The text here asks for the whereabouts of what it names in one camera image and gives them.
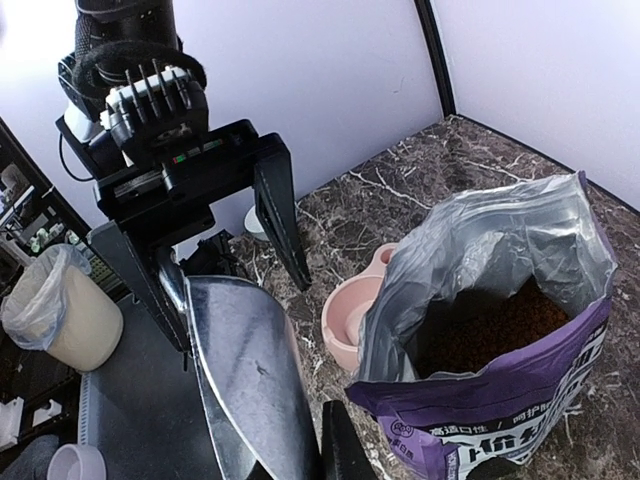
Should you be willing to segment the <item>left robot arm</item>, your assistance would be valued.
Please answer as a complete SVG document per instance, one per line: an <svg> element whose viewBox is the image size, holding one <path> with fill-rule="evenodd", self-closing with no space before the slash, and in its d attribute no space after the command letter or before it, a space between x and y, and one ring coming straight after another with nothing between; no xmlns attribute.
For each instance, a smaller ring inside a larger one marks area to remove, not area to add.
<svg viewBox="0 0 640 480"><path fill-rule="evenodd" d="M94 180L106 223L90 247L176 350L190 348L187 276L235 273L226 239L172 249L215 223L212 205L252 189L258 220L300 290L311 276L296 221L291 155L248 120L211 129L203 66L183 51L169 1L80 1L75 47L58 65L81 123L57 128Z"/></svg>

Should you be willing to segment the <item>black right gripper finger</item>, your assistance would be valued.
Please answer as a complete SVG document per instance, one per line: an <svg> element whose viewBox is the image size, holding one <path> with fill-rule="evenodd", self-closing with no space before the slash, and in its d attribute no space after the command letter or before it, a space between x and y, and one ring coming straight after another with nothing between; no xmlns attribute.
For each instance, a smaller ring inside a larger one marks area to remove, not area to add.
<svg viewBox="0 0 640 480"><path fill-rule="evenodd" d="M377 479L346 407L339 400L323 404L321 455L324 479Z"/></svg>

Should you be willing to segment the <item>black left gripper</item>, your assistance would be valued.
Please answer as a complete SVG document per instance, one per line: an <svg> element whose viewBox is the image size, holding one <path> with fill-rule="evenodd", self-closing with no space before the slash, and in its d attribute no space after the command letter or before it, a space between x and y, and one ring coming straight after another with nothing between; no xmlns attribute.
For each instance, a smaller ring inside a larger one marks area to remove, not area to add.
<svg viewBox="0 0 640 480"><path fill-rule="evenodd" d="M178 352L189 349L188 333L146 245L175 245L213 227L210 206L219 200L253 189L256 215L278 259L300 291L311 286L290 152L278 134L261 136L240 120L176 144L157 159L150 168L131 165L96 179L97 206L112 221L87 239Z"/></svg>

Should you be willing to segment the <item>purple white pet food bag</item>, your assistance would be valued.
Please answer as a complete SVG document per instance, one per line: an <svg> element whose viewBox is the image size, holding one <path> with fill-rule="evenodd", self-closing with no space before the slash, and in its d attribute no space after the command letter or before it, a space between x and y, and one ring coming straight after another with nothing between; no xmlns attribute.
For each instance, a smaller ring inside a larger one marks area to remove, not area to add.
<svg viewBox="0 0 640 480"><path fill-rule="evenodd" d="M455 194L395 247L347 396L422 478L522 466L601 353L616 268L583 172Z"/></svg>

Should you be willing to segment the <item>silver metal scoop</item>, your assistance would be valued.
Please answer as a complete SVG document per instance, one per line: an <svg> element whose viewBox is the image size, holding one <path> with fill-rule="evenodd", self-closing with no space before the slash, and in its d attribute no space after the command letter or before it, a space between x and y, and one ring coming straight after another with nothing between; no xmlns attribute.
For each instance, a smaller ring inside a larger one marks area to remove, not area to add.
<svg viewBox="0 0 640 480"><path fill-rule="evenodd" d="M187 276L165 247L159 280L185 314L211 443L225 479L319 479L322 460L293 326L235 276Z"/></svg>

